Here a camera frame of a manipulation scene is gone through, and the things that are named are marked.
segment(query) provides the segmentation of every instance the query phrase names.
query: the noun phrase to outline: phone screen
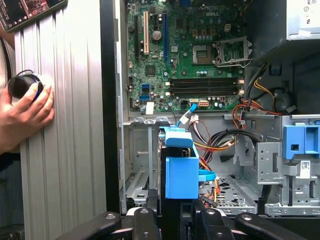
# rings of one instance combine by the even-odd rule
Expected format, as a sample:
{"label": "phone screen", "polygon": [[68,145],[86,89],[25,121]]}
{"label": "phone screen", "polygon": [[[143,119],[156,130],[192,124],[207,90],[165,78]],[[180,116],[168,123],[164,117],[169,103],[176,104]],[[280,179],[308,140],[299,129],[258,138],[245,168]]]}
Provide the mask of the phone screen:
{"label": "phone screen", "polygon": [[64,0],[0,0],[0,21],[4,30],[12,29]]}

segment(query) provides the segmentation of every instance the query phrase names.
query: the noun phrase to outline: sata port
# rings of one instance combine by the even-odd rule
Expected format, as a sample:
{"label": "sata port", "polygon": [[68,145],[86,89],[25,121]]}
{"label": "sata port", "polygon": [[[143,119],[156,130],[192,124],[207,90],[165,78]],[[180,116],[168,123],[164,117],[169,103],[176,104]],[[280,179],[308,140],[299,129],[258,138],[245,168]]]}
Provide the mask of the sata port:
{"label": "sata port", "polygon": [[209,107],[209,102],[208,101],[200,101],[199,102],[199,107]]}
{"label": "sata port", "polygon": [[148,100],[150,100],[150,96],[149,95],[139,96],[139,100],[140,101],[148,101]]}
{"label": "sata port", "polygon": [[141,84],[141,88],[142,89],[149,89],[150,88],[150,84]]}
{"label": "sata port", "polygon": [[198,102],[199,102],[199,99],[189,99],[189,102],[190,102],[190,103],[198,103]]}

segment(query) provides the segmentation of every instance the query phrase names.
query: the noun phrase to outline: finger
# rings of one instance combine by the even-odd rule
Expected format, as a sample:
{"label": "finger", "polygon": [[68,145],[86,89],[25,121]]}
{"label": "finger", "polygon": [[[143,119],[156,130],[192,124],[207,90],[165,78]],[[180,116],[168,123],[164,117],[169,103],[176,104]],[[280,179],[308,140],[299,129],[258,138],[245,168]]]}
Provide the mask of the finger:
{"label": "finger", "polygon": [[25,95],[14,105],[14,108],[16,109],[17,113],[23,113],[30,107],[37,95],[37,92],[38,84],[33,83],[29,87],[29,90],[25,93]]}
{"label": "finger", "polygon": [[2,93],[1,93],[1,97],[0,97],[0,102],[4,103],[4,104],[10,104],[11,105],[12,97],[9,94],[8,87],[3,89]]}
{"label": "finger", "polygon": [[49,123],[51,123],[51,122],[54,120],[54,117],[55,117],[55,110],[54,110],[53,108],[51,108],[50,113],[48,114],[48,116],[46,116],[46,118],[44,118],[44,119],[41,121],[40,125],[41,125],[42,127],[48,125]]}
{"label": "finger", "polygon": [[35,115],[33,120],[37,123],[45,119],[50,114],[53,104],[54,104],[54,92],[51,91],[49,97],[47,98],[46,103],[40,109],[40,111],[38,111],[38,113]]}
{"label": "finger", "polygon": [[51,91],[51,86],[46,86],[37,97],[37,99],[31,104],[30,108],[27,110],[28,114],[30,114],[31,116],[36,116],[37,113],[39,113],[39,111],[41,111],[44,105],[48,102],[49,98],[52,98],[53,102],[54,97]]}

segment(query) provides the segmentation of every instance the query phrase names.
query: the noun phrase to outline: hand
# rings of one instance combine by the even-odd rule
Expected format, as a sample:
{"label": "hand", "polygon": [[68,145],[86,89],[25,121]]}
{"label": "hand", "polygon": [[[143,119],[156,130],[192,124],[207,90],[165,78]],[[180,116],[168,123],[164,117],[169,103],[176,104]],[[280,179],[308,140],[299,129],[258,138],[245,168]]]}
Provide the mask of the hand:
{"label": "hand", "polygon": [[0,154],[14,149],[54,119],[54,91],[51,86],[44,87],[33,102],[37,91],[38,84],[32,84],[23,98],[12,105],[8,88],[3,90],[0,96]]}

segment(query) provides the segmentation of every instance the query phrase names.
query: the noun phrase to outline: smartphone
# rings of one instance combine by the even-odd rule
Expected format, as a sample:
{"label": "smartphone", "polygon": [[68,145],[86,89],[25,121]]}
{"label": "smartphone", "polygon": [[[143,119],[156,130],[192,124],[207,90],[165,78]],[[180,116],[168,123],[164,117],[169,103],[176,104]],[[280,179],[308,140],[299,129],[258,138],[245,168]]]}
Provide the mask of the smartphone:
{"label": "smartphone", "polygon": [[13,33],[67,4],[68,0],[0,0],[0,23]]}

